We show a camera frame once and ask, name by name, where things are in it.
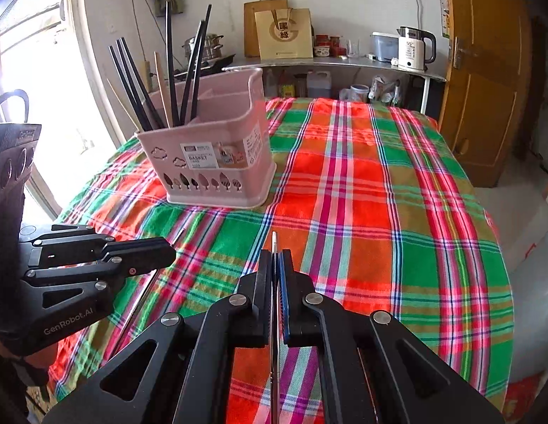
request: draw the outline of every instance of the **wooden cutting board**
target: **wooden cutting board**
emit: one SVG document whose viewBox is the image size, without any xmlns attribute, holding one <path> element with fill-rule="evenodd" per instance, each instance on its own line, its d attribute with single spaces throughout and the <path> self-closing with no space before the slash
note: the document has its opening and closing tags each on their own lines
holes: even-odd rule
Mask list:
<svg viewBox="0 0 548 424">
<path fill-rule="evenodd" d="M 245 57 L 260 57 L 258 35 L 256 34 L 256 20 L 254 14 L 271 9 L 287 8 L 287 0 L 260 0 L 245 3 Z"/>
</svg>

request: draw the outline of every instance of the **door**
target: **door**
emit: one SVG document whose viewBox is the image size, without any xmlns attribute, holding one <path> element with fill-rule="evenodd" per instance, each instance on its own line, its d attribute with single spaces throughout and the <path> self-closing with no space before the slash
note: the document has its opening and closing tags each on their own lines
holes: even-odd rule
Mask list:
<svg viewBox="0 0 548 424">
<path fill-rule="evenodd" d="M 525 107 L 525 0 L 448 0 L 451 55 L 439 129 L 475 187 L 493 187 Z"/>
</svg>

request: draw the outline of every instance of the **white kettle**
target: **white kettle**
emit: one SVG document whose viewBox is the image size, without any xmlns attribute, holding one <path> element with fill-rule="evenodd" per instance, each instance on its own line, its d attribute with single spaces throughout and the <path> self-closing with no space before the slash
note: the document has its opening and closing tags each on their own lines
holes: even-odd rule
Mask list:
<svg viewBox="0 0 548 424">
<path fill-rule="evenodd" d="M 398 29 L 398 66 L 407 70 L 425 71 L 425 64 L 434 62 L 437 58 L 437 39 L 431 32 L 400 27 Z M 431 40 L 431 57 L 425 56 L 425 38 Z"/>
</svg>

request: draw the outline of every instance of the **cutlery basket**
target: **cutlery basket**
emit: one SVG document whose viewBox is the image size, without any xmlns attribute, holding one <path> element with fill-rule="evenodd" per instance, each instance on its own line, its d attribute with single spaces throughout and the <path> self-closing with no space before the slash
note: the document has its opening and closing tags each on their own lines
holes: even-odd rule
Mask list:
<svg viewBox="0 0 548 424">
<path fill-rule="evenodd" d="M 184 83 L 177 83 L 179 102 L 183 93 Z M 150 97 L 163 117 L 160 92 Z M 276 169 L 268 138 L 262 70 L 203 77 L 198 97 L 193 121 L 137 133 L 168 201 L 210 207 L 261 205 Z M 191 101 L 186 115 L 190 112 Z"/>
</svg>

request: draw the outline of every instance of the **plaid tablecloth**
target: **plaid tablecloth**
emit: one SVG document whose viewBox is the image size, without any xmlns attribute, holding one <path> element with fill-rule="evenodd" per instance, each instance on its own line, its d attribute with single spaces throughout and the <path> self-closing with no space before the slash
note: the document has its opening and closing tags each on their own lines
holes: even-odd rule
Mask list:
<svg viewBox="0 0 548 424">
<path fill-rule="evenodd" d="M 278 169 L 262 207 L 168 204 L 133 138 L 61 215 L 118 240 L 175 241 L 178 258 L 158 277 L 126 342 L 164 312 L 200 313 L 232 293 L 276 230 L 316 291 L 359 313 L 390 311 L 501 408 L 513 330 L 507 273 L 492 223 L 434 121 L 326 99 L 267 107 Z M 61 343 L 50 369 L 58 399 L 108 361 L 149 279 L 128 279 L 114 314 Z M 322 421 L 311 348 L 282 347 L 281 400 L 281 422 Z M 268 351 L 239 349 L 228 421 L 265 422 L 268 403 Z"/>
</svg>

